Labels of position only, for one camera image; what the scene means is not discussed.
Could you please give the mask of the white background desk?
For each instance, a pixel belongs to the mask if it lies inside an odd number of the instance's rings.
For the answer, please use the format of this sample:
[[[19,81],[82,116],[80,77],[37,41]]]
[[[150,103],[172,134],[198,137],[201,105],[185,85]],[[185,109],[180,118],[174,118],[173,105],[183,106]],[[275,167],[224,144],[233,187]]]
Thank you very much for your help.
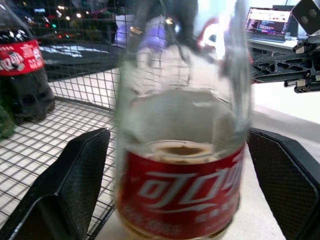
[[[314,43],[309,37],[303,41],[289,40],[285,42],[266,41],[258,39],[247,40],[248,50],[247,59],[249,63],[266,63],[266,62],[303,62],[305,59],[310,59],[317,54],[319,43]],[[275,56],[265,56],[259,59],[254,59],[253,49],[260,51],[271,52]]]

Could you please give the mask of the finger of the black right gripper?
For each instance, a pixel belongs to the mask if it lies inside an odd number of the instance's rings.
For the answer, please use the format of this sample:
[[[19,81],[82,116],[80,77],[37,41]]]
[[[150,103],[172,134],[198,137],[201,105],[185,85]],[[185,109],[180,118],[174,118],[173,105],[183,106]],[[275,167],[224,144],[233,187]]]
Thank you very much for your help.
[[[251,64],[251,79],[258,83],[296,81],[313,73],[313,56],[307,53],[260,58]]]

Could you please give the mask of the green leafy plant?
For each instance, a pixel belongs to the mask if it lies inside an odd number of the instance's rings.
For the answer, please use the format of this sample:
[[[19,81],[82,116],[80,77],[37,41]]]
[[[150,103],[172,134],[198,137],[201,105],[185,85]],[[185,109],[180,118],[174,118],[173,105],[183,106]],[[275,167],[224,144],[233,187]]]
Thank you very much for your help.
[[[0,140],[10,138],[15,133],[15,128],[12,112],[0,103]]]

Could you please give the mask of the clear glass bottle red label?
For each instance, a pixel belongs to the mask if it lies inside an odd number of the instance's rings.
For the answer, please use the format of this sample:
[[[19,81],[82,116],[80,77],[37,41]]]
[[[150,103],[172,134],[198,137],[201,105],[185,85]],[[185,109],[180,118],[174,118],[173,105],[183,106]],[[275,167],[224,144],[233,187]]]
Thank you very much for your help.
[[[119,67],[114,200],[125,240],[221,240],[252,96],[247,0],[136,0]]]

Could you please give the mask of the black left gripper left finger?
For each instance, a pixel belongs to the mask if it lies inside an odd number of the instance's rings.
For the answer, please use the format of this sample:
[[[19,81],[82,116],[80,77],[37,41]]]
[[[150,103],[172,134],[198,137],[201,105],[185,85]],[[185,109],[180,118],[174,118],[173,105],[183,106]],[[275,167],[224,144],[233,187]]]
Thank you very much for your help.
[[[85,240],[110,135],[108,128],[100,128],[69,141],[9,216],[0,240]]]

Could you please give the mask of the open laptop computer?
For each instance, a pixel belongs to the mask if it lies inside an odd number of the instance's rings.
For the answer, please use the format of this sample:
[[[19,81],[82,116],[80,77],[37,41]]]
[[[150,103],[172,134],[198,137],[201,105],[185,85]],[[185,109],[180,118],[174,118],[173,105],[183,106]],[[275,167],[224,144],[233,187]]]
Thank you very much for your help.
[[[288,10],[250,7],[245,23],[247,38],[284,43],[291,18]]]

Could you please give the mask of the dark cola plastic bottle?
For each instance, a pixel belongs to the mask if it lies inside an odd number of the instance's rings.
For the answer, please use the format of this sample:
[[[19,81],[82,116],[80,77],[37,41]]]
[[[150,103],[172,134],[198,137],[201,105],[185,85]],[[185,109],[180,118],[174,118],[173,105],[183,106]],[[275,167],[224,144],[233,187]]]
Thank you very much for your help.
[[[39,42],[0,0],[0,100],[17,124],[40,122],[55,108]]]

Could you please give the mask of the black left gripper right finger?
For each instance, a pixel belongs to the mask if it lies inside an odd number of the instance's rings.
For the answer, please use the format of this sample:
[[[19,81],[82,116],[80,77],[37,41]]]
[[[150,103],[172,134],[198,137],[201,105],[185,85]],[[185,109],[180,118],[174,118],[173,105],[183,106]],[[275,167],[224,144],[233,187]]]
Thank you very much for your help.
[[[286,240],[320,240],[320,163],[296,140],[251,128],[259,187]]]

